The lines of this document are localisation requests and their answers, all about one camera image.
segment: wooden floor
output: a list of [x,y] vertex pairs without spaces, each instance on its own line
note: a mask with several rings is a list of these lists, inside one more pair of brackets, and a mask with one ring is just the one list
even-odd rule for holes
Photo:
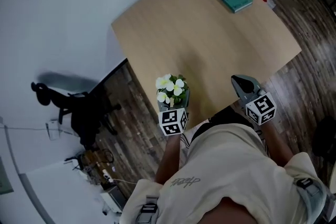
[[[278,104],[274,124],[294,153],[308,152],[320,178],[328,183],[332,165],[311,152],[317,123],[336,118],[336,23],[319,0],[275,0],[274,12],[291,31],[302,52],[264,83]],[[101,130],[97,142],[115,156],[120,178],[152,179],[165,139],[156,114],[126,63],[104,84],[111,103],[122,110],[111,114],[117,136]],[[134,186],[121,184],[127,196]]]

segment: table top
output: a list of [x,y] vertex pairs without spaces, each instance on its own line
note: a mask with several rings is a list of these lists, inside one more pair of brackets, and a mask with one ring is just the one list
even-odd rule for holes
[[186,78],[189,127],[238,99],[232,75],[264,82],[301,51],[262,0],[235,14],[220,0],[139,0],[112,28],[157,111],[156,78]]

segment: white shirt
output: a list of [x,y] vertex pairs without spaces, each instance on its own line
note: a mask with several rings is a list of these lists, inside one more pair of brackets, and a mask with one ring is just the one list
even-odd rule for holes
[[307,177],[320,182],[307,153],[295,155],[282,168],[266,155],[252,128],[218,125],[192,142],[185,166],[163,186],[146,179],[138,182],[120,224],[135,223],[147,195],[158,197],[157,224],[196,224],[223,197],[243,205],[260,224],[311,223],[314,219],[308,220],[294,184]]

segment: white flower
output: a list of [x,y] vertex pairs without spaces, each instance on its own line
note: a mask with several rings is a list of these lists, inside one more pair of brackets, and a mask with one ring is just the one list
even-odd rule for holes
[[157,99],[159,102],[163,103],[164,101],[166,101],[167,104],[170,103],[170,99],[169,99],[169,97],[167,96],[166,93],[164,93],[164,92],[158,92],[157,94],[158,94],[158,95],[156,96],[156,99]]
[[175,85],[174,83],[171,81],[168,83],[166,89],[167,91],[171,92],[172,90],[174,90],[174,95],[175,96],[179,96],[182,92],[183,92],[183,88],[184,87],[184,82],[182,81],[182,79],[178,79],[176,82],[175,82]]
[[165,89],[167,87],[167,84],[171,82],[169,78],[171,77],[170,74],[164,75],[161,78],[157,78],[155,82],[156,88],[159,89]]

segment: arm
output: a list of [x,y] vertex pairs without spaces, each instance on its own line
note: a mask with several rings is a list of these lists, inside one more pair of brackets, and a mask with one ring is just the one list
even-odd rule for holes
[[168,138],[163,158],[156,172],[155,182],[164,185],[179,170],[180,139],[179,134]]
[[289,146],[281,139],[273,124],[268,121],[261,126],[271,156],[278,166],[284,167],[293,157]]

